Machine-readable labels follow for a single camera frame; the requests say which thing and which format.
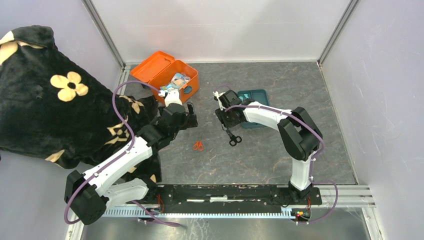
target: wall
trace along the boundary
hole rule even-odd
[[[52,27],[60,51],[105,86],[117,85],[120,67],[81,1],[2,0],[0,22],[0,38],[22,26]],[[41,159],[0,154],[0,239],[64,239],[68,226],[63,197],[70,170]]]
[[[387,239],[424,224],[424,2],[360,1],[323,73]]]
[[[311,61],[349,0],[93,0],[124,62]]]

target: orange box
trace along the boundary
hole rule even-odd
[[[198,71],[181,60],[162,51],[157,51],[140,65],[131,70],[130,74],[145,83],[152,85],[158,90],[170,83],[176,73],[190,77],[190,80],[179,89],[179,98],[185,103],[195,92],[199,90]],[[154,97],[165,104],[165,99],[152,90]]]

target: teal tray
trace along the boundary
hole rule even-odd
[[[268,101],[268,94],[263,89],[256,89],[256,90],[244,90],[237,92],[238,97],[243,101],[245,99],[253,99],[256,102],[259,102],[263,105],[270,105],[270,102]],[[265,127],[262,124],[255,123],[255,122],[242,122],[241,127],[244,129],[254,129],[254,128],[261,128]]]

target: robotic arm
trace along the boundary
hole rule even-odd
[[[137,132],[131,150],[127,150],[130,146],[127,144],[83,174],[75,170],[68,175],[64,197],[66,203],[75,191],[91,178],[70,204],[70,208],[85,225],[97,221],[107,209],[146,198],[148,191],[157,187],[149,178],[136,178],[126,183],[113,184],[132,167],[168,146],[180,130],[198,126],[193,104],[187,103],[186,112],[177,89],[161,94],[163,97],[166,95],[166,106],[159,109],[160,117]],[[98,173],[98,170],[106,165],[107,167]]]
[[[231,146],[236,146],[242,138],[234,136],[229,128],[242,122],[258,123],[279,131],[284,147],[292,158],[292,176],[288,183],[291,197],[304,198],[313,187],[309,180],[311,158],[318,150],[320,142],[312,132],[290,116],[304,122],[321,138],[323,136],[307,111],[302,107],[294,110],[278,109],[252,99],[242,101],[233,90],[222,93],[215,91],[213,95],[219,104],[215,114],[222,124],[222,129],[230,137]]]

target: orange scissors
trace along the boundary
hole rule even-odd
[[[200,140],[193,145],[193,150],[203,151],[202,135],[200,135]]]

